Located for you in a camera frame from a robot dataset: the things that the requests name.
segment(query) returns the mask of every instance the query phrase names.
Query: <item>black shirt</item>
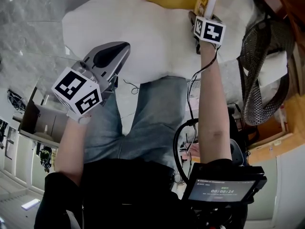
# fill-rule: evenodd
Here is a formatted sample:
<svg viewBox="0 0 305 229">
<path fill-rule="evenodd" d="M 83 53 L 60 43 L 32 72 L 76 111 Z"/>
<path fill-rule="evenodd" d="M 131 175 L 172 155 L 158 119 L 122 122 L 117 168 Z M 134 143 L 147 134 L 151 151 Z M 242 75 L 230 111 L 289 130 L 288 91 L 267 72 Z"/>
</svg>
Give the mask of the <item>black shirt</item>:
<svg viewBox="0 0 305 229">
<path fill-rule="evenodd" d="M 68 210 L 80 228 L 83 220 L 87 229 L 194 228 L 194 212 L 171 191 L 172 177 L 164 165 L 124 159 L 85 164 L 80 187 L 61 173 L 49 174 L 34 227 L 69 229 Z"/>
</svg>

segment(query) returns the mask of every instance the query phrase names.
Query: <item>display screen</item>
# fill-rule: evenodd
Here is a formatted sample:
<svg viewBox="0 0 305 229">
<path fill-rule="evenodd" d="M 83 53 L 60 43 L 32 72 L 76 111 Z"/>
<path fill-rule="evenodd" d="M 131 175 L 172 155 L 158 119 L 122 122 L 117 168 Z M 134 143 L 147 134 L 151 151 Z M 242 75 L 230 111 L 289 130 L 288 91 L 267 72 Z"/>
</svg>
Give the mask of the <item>display screen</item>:
<svg viewBox="0 0 305 229">
<path fill-rule="evenodd" d="M 206 202 L 239 202 L 255 181 L 213 181 L 197 179 L 190 200 Z"/>
</svg>

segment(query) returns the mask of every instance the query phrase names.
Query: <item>white bedding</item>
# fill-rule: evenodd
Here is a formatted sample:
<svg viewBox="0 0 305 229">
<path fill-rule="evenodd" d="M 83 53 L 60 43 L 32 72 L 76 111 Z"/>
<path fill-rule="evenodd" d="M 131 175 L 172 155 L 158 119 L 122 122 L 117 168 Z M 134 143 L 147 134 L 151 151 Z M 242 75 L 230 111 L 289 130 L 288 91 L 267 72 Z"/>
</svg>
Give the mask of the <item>white bedding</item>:
<svg viewBox="0 0 305 229">
<path fill-rule="evenodd" d="M 254 11 L 252 0 L 218 0 L 214 13 L 226 24 L 220 63 L 239 56 Z M 81 59 L 104 43 L 129 42 L 131 54 L 120 77 L 133 83 L 166 75 L 190 79 L 200 69 L 188 10 L 145 0 L 91 0 L 67 13 L 62 24 L 65 44 Z"/>
</svg>

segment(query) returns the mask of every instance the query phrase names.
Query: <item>leg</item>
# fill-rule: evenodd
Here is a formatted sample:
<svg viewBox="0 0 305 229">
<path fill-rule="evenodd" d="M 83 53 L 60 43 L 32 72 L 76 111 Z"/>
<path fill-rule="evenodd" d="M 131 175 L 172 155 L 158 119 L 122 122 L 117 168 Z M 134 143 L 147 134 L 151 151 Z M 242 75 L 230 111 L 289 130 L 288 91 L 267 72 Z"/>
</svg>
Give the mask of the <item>leg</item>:
<svg viewBox="0 0 305 229">
<path fill-rule="evenodd" d="M 173 137 L 185 115 L 187 83 L 167 76 L 141 84 L 130 133 L 120 158 L 143 158 L 174 168 Z"/>
<path fill-rule="evenodd" d="M 117 158 L 123 134 L 115 94 L 109 97 L 105 106 L 96 106 L 91 115 L 85 141 L 85 163 Z"/>
</svg>

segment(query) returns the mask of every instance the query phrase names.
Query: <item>person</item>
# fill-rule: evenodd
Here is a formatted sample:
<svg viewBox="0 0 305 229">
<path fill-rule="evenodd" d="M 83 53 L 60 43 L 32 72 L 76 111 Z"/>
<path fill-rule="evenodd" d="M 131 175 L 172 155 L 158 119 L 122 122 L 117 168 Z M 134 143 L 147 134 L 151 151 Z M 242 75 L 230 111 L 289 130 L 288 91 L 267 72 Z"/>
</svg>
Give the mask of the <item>person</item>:
<svg viewBox="0 0 305 229">
<path fill-rule="evenodd" d="M 201 42 L 202 67 L 215 55 Z M 35 228 L 189 227 L 193 214 L 170 190 L 173 137 L 184 120 L 187 81 L 166 76 L 141 84 L 128 135 L 115 95 L 88 125 L 68 119 L 56 172 L 45 178 Z M 232 162 L 229 116 L 217 60 L 201 75 L 199 144 L 202 163 Z"/>
</svg>

